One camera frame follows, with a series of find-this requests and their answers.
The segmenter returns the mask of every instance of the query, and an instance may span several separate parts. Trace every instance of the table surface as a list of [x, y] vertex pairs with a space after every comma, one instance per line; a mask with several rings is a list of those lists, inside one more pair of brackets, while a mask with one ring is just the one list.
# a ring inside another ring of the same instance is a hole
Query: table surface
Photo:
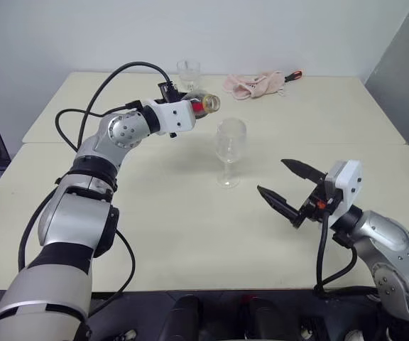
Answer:
[[[55, 115], [65, 108], [85, 109], [108, 74], [73, 72], [24, 136], [23, 142], [62, 142], [55, 130]], [[222, 89], [225, 76], [208, 75], [202, 87], [221, 99], [219, 112], [198, 121], [193, 133], [215, 132], [225, 117], [249, 121], [249, 136], [273, 144], [404, 144], [381, 108], [356, 77], [304, 77], [285, 85], [285, 96], [235, 100]], [[124, 73], [102, 92], [93, 111], [103, 113], [135, 99], [159, 98], [163, 79], [156, 74]], [[61, 117], [64, 132], [76, 142], [82, 115]], [[84, 136], [97, 130], [99, 119], [90, 117]], [[147, 144], [163, 143], [159, 136]]]
[[[248, 130], [252, 131], [251, 122]], [[356, 204], [402, 222], [409, 229], [409, 146], [297, 145], [273, 148], [262, 139], [249, 143], [237, 164], [240, 184], [216, 184], [222, 165], [214, 154], [213, 134], [164, 136], [163, 144], [141, 144], [124, 161], [114, 205], [119, 229], [136, 254], [130, 291], [216, 288], [310, 288], [315, 284], [319, 242], [316, 223], [299, 230], [274, 212], [256, 190], [260, 184], [284, 195], [295, 207], [313, 184], [288, 171], [282, 158], [296, 158], [326, 171], [339, 159], [363, 163], [363, 188]], [[17, 248], [34, 209], [71, 165], [65, 144], [26, 144], [0, 180], [0, 289], [17, 272]], [[40, 250], [33, 231], [30, 261]], [[327, 245], [324, 274], [341, 269], [348, 250]], [[124, 245], [93, 263], [93, 290], [115, 291], [130, 272]], [[371, 285], [364, 263], [336, 286]]]

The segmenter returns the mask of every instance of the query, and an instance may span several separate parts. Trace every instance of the robotic arm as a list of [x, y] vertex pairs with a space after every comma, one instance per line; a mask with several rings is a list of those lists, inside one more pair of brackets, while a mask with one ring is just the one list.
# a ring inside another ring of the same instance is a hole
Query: robotic arm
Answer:
[[112, 245], [119, 211], [111, 204], [126, 154], [151, 134], [192, 130], [219, 109], [204, 92], [183, 100], [135, 101], [105, 116], [80, 146], [38, 225], [41, 253], [13, 280], [0, 302], [0, 340], [87, 340], [91, 260]]
[[392, 340], [409, 340], [409, 231], [398, 222], [352, 205], [361, 189], [361, 164], [338, 162], [328, 174], [296, 160], [282, 160], [294, 174], [317, 186], [299, 210], [272, 190], [258, 187], [268, 204], [298, 228], [305, 218], [329, 215], [333, 240], [354, 247], [368, 266], [384, 310], [392, 317]]

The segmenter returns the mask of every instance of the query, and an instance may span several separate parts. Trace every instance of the pink cloth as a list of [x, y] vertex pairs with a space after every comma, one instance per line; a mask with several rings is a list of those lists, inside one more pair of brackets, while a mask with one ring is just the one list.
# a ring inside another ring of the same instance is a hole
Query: pink cloth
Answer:
[[229, 75], [224, 90], [236, 99], [255, 98], [283, 89], [285, 76], [280, 71], [264, 72], [256, 77]]

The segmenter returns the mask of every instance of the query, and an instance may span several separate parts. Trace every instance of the glass base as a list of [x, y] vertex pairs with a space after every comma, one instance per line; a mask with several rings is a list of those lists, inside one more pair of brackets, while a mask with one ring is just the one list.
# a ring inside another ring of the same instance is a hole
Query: glass base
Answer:
[[233, 188], [236, 187], [240, 182], [239, 176], [232, 176], [230, 178], [221, 174], [217, 177], [217, 184], [222, 188]]

